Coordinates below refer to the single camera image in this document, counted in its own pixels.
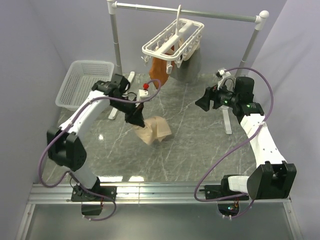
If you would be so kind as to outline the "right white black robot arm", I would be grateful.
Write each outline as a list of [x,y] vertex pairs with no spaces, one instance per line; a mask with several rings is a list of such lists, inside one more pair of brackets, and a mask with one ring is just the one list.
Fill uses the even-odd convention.
[[261,105],[254,102],[255,81],[247,76],[237,77],[233,90],[216,84],[205,89],[195,104],[209,111],[226,106],[232,109],[238,123],[245,131],[254,153],[256,169],[250,176],[225,175],[221,180],[221,198],[233,199],[248,195],[252,200],[286,199],[294,183],[297,169],[287,163],[279,152],[265,120]]

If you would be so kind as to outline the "beige underwear shorts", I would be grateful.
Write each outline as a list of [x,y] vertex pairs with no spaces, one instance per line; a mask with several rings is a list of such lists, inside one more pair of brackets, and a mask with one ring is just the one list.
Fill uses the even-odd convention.
[[135,134],[147,145],[155,140],[161,142],[172,134],[167,120],[160,116],[152,116],[144,120],[144,127],[132,125]]

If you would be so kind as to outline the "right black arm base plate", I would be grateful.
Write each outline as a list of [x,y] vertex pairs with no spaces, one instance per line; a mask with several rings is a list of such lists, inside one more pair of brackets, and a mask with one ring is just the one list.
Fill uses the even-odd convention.
[[247,201],[249,200],[248,195],[244,195],[238,191],[231,191],[228,187],[222,187],[219,185],[205,185],[204,186],[204,194],[206,200],[213,200],[223,197],[231,197],[230,200],[240,200],[240,201]]

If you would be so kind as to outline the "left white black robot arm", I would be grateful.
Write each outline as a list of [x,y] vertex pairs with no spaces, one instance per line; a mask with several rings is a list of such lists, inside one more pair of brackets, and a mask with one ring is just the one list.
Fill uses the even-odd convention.
[[58,166],[67,169],[66,174],[76,182],[75,195],[83,201],[115,200],[115,189],[106,191],[101,181],[87,166],[87,152],[82,138],[97,117],[109,106],[124,113],[124,121],[134,127],[146,126],[143,118],[144,102],[148,97],[149,83],[129,99],[131,83],[123,75],[115,74],[110,81],[95,82],[84,103],[71,118],[59,127],[51,127],[46,133],[47,147],[43,154]]

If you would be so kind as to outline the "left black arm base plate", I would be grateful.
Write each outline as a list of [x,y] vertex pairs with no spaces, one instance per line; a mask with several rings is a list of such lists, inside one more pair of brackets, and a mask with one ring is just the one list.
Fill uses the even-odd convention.
[[116,196],[116,186],[100,186],[97,192],[93,192],[76,185],[73,187],[70,200],[72,202],[114,202]]

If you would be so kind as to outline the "white clip drying hanger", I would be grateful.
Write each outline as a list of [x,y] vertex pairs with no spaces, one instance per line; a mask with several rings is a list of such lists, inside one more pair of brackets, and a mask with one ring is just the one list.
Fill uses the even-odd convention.
[[166,73],[171,74],[173,66],[179,68],[200,47],[205,25],[201,22],[181,18],[182,7],[177,9],[176,19],[164,30],[142,46],[145,64],[150,58],[165,60]]

